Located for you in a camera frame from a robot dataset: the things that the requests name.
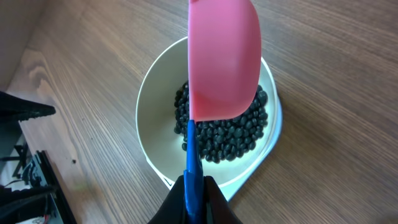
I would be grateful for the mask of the pink scoop with blue handle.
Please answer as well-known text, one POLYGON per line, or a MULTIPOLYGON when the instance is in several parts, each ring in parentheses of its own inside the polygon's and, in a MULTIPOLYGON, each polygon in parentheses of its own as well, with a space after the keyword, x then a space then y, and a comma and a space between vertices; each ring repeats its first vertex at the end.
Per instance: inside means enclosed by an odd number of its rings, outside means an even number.
POLYGON ((203 221, 204 178, 196 123, 232 119, 250 106, 261 69, 261 31, 250 0, 193 0, 188 5, 187 162, 189 223, 203 221))

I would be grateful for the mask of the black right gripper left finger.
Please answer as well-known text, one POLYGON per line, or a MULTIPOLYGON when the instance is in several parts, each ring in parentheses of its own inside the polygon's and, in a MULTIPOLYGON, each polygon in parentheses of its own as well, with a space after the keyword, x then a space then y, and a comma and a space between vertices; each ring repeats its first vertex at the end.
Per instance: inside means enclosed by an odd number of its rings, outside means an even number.
POLYGON ((181 175, 148 224, 185 224, 185 185, 181 175))

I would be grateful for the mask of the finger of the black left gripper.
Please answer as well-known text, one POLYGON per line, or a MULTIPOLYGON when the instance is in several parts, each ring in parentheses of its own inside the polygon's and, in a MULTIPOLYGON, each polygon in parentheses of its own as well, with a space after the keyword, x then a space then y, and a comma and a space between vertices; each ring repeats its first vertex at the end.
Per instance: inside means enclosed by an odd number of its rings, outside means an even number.
POLYGON ((55 113, 53 106, 23 100, 1 92, 1 122, 26 121, 55 113))

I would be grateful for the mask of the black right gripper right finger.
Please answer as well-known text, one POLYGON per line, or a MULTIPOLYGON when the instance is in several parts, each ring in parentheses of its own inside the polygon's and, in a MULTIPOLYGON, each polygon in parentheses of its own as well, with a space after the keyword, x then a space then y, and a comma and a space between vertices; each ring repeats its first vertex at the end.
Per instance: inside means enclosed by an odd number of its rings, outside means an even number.
POLYGON ((242 221, 230 209, 228 201, 214 178, 205 176, 204 187, 204 223, 242 224, 242 221))

